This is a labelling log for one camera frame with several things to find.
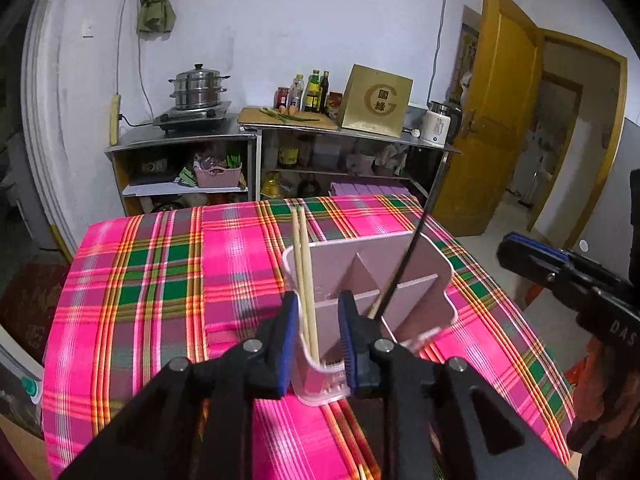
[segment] gold box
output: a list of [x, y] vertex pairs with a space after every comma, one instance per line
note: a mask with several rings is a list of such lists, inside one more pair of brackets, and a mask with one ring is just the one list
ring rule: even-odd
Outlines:
[[400, 137], [412, 79], [353, 65], [338, 124], [343, 128]]

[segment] cutting board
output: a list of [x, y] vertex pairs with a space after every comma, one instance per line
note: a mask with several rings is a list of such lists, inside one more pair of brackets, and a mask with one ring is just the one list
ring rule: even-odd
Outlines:
[[338, 125], [324, 114], [315, 114], [312, 112], [296, 112], [296, 117], [301, 119], [318, 119], [317, 121], [300, 123], [298, 121], [287, 120], [282, 122], [279, 119], [263, 114], [259, 107], [243, 108], [238, 115], [238, 124], [240, 126], [255, 126], [257, 128], [267, 126], [286, 126], [290, 128], [294, 126], [300, 130], [324, 130], [334, 132], [338, 129]]

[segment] stove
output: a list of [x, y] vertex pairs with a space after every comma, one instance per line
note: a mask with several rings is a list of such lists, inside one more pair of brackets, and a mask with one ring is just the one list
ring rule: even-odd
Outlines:
[[154, 126], [160, 126], [164, 131], [170, 130], [209, 130], [225, 118], [231, 101], [220, 101], [215, 106], [196, 108], [195, 110], [178, 110], [169, 108], [165, 113], [154, 119]]

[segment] green bottle cap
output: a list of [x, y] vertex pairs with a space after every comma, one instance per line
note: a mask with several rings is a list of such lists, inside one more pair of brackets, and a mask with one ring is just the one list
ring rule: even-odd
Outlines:
[[38, 385], [36, 384], [36, 381], [28, 377], [23, 377], [20, 379], [20, 382], [22, 383], [22, 387], [24, 388], [24, 391], [27, 392], [28, 396], [36, 396], [36, 394], [38, 393]]

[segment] yellow door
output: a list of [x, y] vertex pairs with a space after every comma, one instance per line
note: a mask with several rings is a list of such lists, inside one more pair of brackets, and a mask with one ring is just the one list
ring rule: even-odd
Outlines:
[[486, 229], [520, 155], [542, 76], [543, 34], [511, 0], [484, 0], [478, 52], [432, 215], [454, 236]]

